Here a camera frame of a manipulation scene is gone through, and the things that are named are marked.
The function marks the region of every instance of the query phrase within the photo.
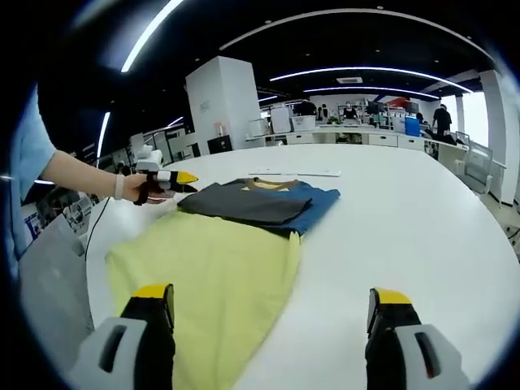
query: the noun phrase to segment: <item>window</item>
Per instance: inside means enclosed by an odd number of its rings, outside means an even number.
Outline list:
[[[444,104],[449,112],[449,115],[452,117],[452,124],[450,126],[451,132],[460,132],[458,128],[458,117],[457,117],[457,100],[455,96],[447,96],[443,97],[440,102]]]
[[[464,103],[464,132],[471,140],[488,146],[488,108],[484,92],[465,93],[462,95],[462,102]]]

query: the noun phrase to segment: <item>yellow cloth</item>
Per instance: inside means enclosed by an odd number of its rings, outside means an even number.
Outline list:
[[[181,211],[106,256],[119,313],[140,287],[174,286],[175,390],[229,389],[284,308],[300,238]]]

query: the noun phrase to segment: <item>man in black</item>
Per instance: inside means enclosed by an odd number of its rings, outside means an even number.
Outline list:
[[[437,122],[437,136],[443,136],[446,132],[449,132],[449,125],[452,124],[452,117],[449,114],[444,104],[440,105],[440,108],[435,110],[433,115],[433,124],[431,128],[434,128]]]
[[[316,115],[316,106],[314,105],[314,103],[311,103],[306,99],[303,99],[301,103],[298,103],[294,106],[292,112],[296,116]]]

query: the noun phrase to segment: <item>ceiling light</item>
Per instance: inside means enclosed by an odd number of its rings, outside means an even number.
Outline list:
[[[168,124],[168,127],[170,126],[173,126],[174,124],[176,124],[177,122],[179,122],[180,120],[184,119],[184,116],[181,116],[180,118],[177,118],[176,120],[174,120],[173,122],[171,122],[170,124]]]
[[[152,34],[155,32],[157,27],[175,10],[183,0],[170,0],[166,6],[152,19],[149,23],[146,30],[141,34],[136,44],[133,46],[132,51],[128,55],[126,61],[121,68],[121,73],[126,73],[130,70],[133,62],[136,60],[137,55],[141,52],[142,48],[145,46],[146,42],[150,39]],[[103,145],[103,138],[105,137],[106,126],[108,124],[108,119],[111,117],[111,113],[107,112],[105,114],[105,118],[103,119],[103,124],[101,128],[101,132],[99,134],[99,141],[97,142],[97,158],[101,153],[101,148]]]
[[[46,185],[54,185],[52,181],[46,181],[46,180],[34,180],[36,184],[46,184]]]
[[[264,101],[266,101],[266,100],[276,99],[277,97],[278,97],[277,95],[275,95],[275,96],[270,96],[270,97],[265,97],[265,98],[263,98],[263,99],[258,100],[258,102],[264,102]]]
[[[298,73],[291,73],[290,75],[285,75],[285,76],[278,76],[278,77],[275,77],[274,79],[270,79],[270,81],[288,79],[290,77],[309,75],[312,73],[336,72],[336,71],[379,71],[379,72],[404,73],[406,75],[412,75],[412,76],[422,77],[425,79],[440,81],[445,84],[452,85],[453,87],[462,89],[465,92],[469,92],[469,93],[473,92],[471,89],[468,89],[459,84],[453,83],[452,81],[449,81],[446,79],[441,79],[440,77],[437,77],[437,76],[428,75],[426,73],[420,73],[418,71],[407,71],[405,69],[396,69],[393,67],[327,67],[327,68],[322,68],[322,69],[314,69],[312,71],[299,71]]]
[[[108,119],[110,119],[111,113],[107,112],[103,118],[101,125],[101,134],[99,134],[99,142],[97,143],[97,158],[101,157],[101,147],[103,146],[103,138],[105,137],[106,126],[108,125]]]
[[[401,92],[401,93],[407,93],[407,94],[412,93],[415,95],[425,96],[425,97],[431,98],[431,99],[440,99],[440,97],[434,96],[434,95],[429,95],[428,93],[414,92],[414,91],[407,91],[406,89],[386,88],[386,87],[332,87],[332,88],[307,89],[303,92],[308,93],[308,92],[321,92],[321,91],[336,91],[336,90],[340,90],[340,89],[379,89],[379,90],[382,89],[383,91],[393,91],[393,92]]]
[[[429,25],[429,26],[431,26],[433,28],[436,28],[436,29],[444,31],[445,33],[451,34],[452,36],[454,36],[454,37],[464,41],[465,43],[469,44],[470,46],[473,46],[476,50],[480,51],[486,57],[488,57],[493,62],[495,62],[495,59],[493,58],[493,56],[490,55],[482,47],[480,47],[479,45],[476,45],[473,41],[471,41],[468,38],[466,38],[466,36],[463,36],[463,35],[461,35],[461,34],[459,34],[457,32],[454,32],[453,30],[450,30],[449,28],[441,26],[440,24],[431,22],[430,20],[419,18],[419,17],[414,16],[414,15],[404,14],[402,12],[386,11],[386,10],[382,11],[382,10],[379,10],[379,9],[375,10],[373,8],[337,8],[337,9],[326,9],[326,10],[322,10],[322,11],[311,11],[311,12],[307,12],[305,14],[289,16],[288,18],[278,19],[274,23],[271,23],[271,24],[268,24],[268,25],[264,25],[264,26],[260,26],[260,27],[258,27],[256,29],[252,30],[252,31],[246,32],[246,33],[242,34],[241,36],[239,36],[238,38],[235,38],[232,41],[229,41],[228,43],[226,43],[225,45],[220,46],[219,50],[220,51],[226,50],[228,47],[233,46],[233,45],[237,44],[238,42],[243,41],[244,39],[246,39],[248,37],[251,37],[251,36],[253,36],[255,34],[261,33],[263,31],[267,30],[268,28],[274,28],[274,27],[280,26],[281,24],[292,23],[292,22],[294,22],[296,20],[303,20],[303,19],[317,17],[317,16],[321,16],[321,15],[334,15],[334,14],[378,14],[378,15],[388,15],[388,16],[392,16],[392,17],[413,20],[414,22],[419,22],[421,24],[427,24],[427,25]]]
[[[166,6],[154,17],[154,19],[150,22],[146,30],[141,34],[136,44],[133,46],[132,51],[127,57],[127,60],[124,62],[123,68],[121,69],[121,73],[126,73],[130,70],[133,62],[136,60],[137,55],[141,52],[142,48],[145,46],[145,43],[150,39],[152,34],[155,32],[157,27],[171,14],[173,10],[175,10],[183,0],[170,0]]]

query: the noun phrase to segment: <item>chair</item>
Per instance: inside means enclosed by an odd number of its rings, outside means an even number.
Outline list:
[[[484,195],[489,193],[492,176],[491,165],[493,151],[485,146],[469,141],[469,149],[464,161],[457,160],[457,176],[474,193]]]
[[[471,140],[470,136],[465,134],[464,132],[455,132],[455,137],[457,138],[455,141],[459,144],[463,144],[469,146]]]

